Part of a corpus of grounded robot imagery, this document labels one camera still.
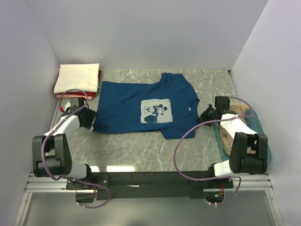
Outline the blue printed t shirt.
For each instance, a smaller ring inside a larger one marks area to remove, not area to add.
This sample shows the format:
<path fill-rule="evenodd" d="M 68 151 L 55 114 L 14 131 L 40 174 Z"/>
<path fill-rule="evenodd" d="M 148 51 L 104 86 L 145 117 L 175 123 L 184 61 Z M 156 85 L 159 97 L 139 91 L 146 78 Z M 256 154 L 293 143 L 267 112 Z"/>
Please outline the blue printed t shirt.
<path fill-rule="evenodd" d="M 102 83 L 94 131 L 161 132 L 180 139 L 197 125 L 199 98 L 181 73 L 162 73 L 153 84 Z"/>

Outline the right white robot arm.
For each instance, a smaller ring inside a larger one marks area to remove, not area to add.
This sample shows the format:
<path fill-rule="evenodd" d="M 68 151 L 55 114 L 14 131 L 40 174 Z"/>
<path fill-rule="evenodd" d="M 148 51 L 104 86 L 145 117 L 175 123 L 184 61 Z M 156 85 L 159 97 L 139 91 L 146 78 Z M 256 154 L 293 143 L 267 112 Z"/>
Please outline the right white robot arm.
<path fill-rule="evenodd" d="M 199 116 L 198 124 L 212 126 L 217 123 L 233 140 L 229 159 L 214 164 L 214 172 L 206 177 L 207 184 L 217 188 L 223 177 L 246 173 L 250 175 L 265 174 L 268 166 L 268 138 L 249 128 L 243 118 L 255 116 L 253 108 L 246 104 L 250 115 L 240 115 L 230 110 L 231 97 L 216 96 L 214 105 Z"/>

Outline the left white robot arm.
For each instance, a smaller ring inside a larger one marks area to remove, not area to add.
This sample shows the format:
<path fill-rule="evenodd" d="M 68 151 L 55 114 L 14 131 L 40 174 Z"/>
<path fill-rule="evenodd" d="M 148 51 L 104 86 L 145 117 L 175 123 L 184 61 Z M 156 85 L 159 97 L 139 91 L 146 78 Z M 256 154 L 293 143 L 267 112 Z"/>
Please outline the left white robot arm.
<path fill-rule="evenodd" d="M 84 97 L 71 98 L 70 104 L 49 132 L 32 139 L 33 173 L 38 178 L 77 179 L 81 188 L 89 189 L 94 177 L 89 174 L 89 166 L 72 160 L 68 140 L 79 128 L 91 129 L 97 113 Z"/>

